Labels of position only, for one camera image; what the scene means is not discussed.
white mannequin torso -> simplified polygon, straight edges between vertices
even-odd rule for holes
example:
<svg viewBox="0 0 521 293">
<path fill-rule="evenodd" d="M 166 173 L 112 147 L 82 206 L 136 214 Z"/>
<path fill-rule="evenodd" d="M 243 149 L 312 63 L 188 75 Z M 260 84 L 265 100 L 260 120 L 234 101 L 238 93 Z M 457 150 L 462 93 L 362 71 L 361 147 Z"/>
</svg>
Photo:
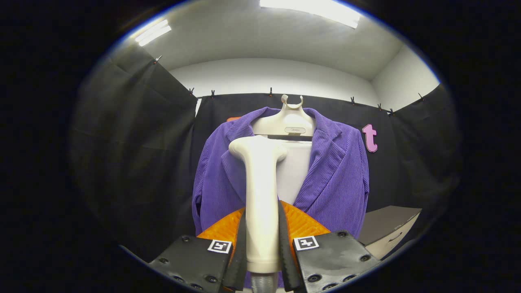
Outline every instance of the white mannequin torso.
<svg viewBox="0 0 521 293">
<path fill-rule="evenodd" d="M 304 112 L 304 99 L 302 96 L 300 98 L 300 104 L 288 104 L 288 96 L 282 95 L 283 105 L 279 113 L 252 122 L 252 130 L 256 135 L 303 137 L 303 141 L 279 140 L 288 150 L 288 154 L 277 163 L 277 195 L 280 200 L 291 205 L 295 202 L 309 169 L 312 143 L 305 141 L 305 138 L 311 138 L 315 131 L 315 120 Z"/>
</svg>

fluorescent light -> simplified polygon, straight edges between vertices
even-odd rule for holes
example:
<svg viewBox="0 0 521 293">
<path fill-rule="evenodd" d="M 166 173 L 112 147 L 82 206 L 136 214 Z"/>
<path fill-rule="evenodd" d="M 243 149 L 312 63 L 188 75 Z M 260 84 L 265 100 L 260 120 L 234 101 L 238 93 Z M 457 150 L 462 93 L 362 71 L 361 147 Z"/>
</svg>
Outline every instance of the fluorescent light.
<svg viewBox="0 0 521 293">
<path fill-rule="evenodd" d="M 150 43 L 150 41 L 152 41 L 153 39 L 159 37 L 160 35 L 163 35 L 169 31 L 171 31 L 172 28 L 170 28 L 170 26 L 166 26 L 162 29 L 159 29 L 159 30 L 156 30 L 155 32 L 153 32 L 152 34 L 150 34 L 149 36 L 147 36 L 146 38 L 144 38 L 141 42 L 139 42 L 139 46 L 144 46 L 148 43 Z"/>
<path fill-rule="evenodd" d="M 298 10 L 319 15 L 356 29 L 360 13 L 333 0 L 260 0 L 261 7 Z"/>
<path fill-rule="evenodd" d="M 163 20 L 162 22 L 154 25 L 153 27 L 147 29 L 145 32 L 143 32 L 142 34 L 138 35 L 137 38 L 135 38 L 135 41 L 136 42 L 141 42 L 142 40 L 144 40 L 147 36 L 149 35 L 152 35 L 154 32 L 156 32 L 157 30 L 161 29 L 162 27 L 166 26 L 168 24 L 168 20 Z"/>
</svg>

black fabric backdrop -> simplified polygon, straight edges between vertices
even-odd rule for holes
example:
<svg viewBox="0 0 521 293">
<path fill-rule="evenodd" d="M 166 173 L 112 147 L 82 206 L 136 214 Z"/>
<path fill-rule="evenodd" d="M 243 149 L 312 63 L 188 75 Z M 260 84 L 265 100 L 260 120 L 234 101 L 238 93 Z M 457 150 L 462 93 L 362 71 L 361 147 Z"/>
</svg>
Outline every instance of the black fabric backdrop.
<svg viewBox="0 0 521 293">
<path fill-rule="evenodd" d="M 400 150 L 398 188 L 402 192 L 397 193 L 395 205 L 423 210 L 388 255 L 422 235 L 445 212 L 463 170 L 461 122 L 454 100 L 442 84 L 396 111 L 391 123 Z"/>
<path fill-rule="evenodd" d="M 89 208 L 150 261 L 193 234 L 190 140 L 197 100 L 137 45 L 93 70 L 79 92 L 70 157 Z"/>
<path fill-rule="evenodd" d="M 247 114 L 263 108 L 281 108 L 282 94 L 267 93 L 252 94 L 225 94 L 202 97 L 199 110 L 194 122 L 190 173 L 192 181 L 199 157 L 206 139 L 226 119 Z M 289 103 L 299 103 L 299 95 L 288 95 Z M 342 122 L 357 128 L 372 124 L 377 135 L 374 137 L 378 150 L 375 153 L 367 151 L 369 163 L 369 200 L 367 211 L 374 211 L 396 202 L 396 188 L 398 186 L 398 154 L 391 119 L 386 111 L 362 104 L 353 105 L 351 102 L 325 99 L 316 96 L 303 96 L 304 108 L 313 108 L 327 118 Z"/>
</svg>

jacket sleeve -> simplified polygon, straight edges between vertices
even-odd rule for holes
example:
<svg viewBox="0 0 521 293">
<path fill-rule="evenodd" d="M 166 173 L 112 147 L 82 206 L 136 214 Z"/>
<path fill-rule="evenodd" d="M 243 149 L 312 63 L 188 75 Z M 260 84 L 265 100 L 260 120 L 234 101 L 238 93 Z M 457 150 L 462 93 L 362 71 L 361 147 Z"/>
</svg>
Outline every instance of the jacket sleeve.
<svg viewBox="0 0 521 293">
<path fill-rule="evenodd" d="M 362 178 L 364 182 L 364 193 L 365 193 L 365 202 L 367 204 L 367 198 L 369 197 L 369 164 L 367 163 L 367 153 L 365 151 L 364 140 L 362 139 L 362 134 L 360 132 L 358 135 L 358 149 L 360 150 L 360 159 L 362 160 Z"/>
<path fill-rule="evenodd" d="M 200 211 L 203 197 L 203 183 L 204 178 L 206 177 L 206 170 L 210 153 L 210 143 L 208 143 L 209 140 L 210 138 L 206 140 L 201 157 L 199 158 L 197 171 L 195 172 L 194 188 L 192 193 L 192 217 L 194 219 L 196 236 L 203 232 Z"/>
</svg>

screw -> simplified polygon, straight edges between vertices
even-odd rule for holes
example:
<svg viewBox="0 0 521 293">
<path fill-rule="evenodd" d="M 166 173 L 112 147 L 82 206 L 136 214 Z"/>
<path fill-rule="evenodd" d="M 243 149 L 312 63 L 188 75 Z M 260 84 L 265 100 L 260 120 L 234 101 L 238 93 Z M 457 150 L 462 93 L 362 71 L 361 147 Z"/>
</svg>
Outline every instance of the screw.
<svg viewBox="0 0 521 293">
<path fill-rule="evenodd" d="M 311 276 L 309 276 L 309 278 L 307 278 L 307 280 L 310 281 L 311 283 L 319 281 L 320 279 L 322 279 L 322 277 L 320 275 L 311 275 Z"/>
<path fill-rule="evenodd" d="M 333 283 L 333 284 L 329 284 L 329 285 L 327 285 L 326 287 L 322 288 L 322 290 L 327 290 L 327 289 L 329 289 L 329 288 L 333 288 L 334 286 L 336 286 L 335 283 Z"/>
<path fill-rule="evenodd" d="M 181 277 L 178 277 L 178 276 L 172 276 L 174 279 L 178 280 L 179 282 L 183 282 L 184 283 L 184 280 L 181 278 Z"/>
<path fill-rule="evenodd" d="M 208 282 L 210 282 L 210 283 L 215 283 L 215 282 L 217 282 L 217 278 L 214 277 L 214 276 L 208 276 L 208 277 L 206 277 L 206 280 L 207 280 Z"/>
<path fill-rule="evenodd" d="M 345 277 L 342 282 L 349 281 L 349 280 L 351 280 L 354 277 L 355 277 L 355 275 L 349 275 L 349 276 Z"/>
</svg>

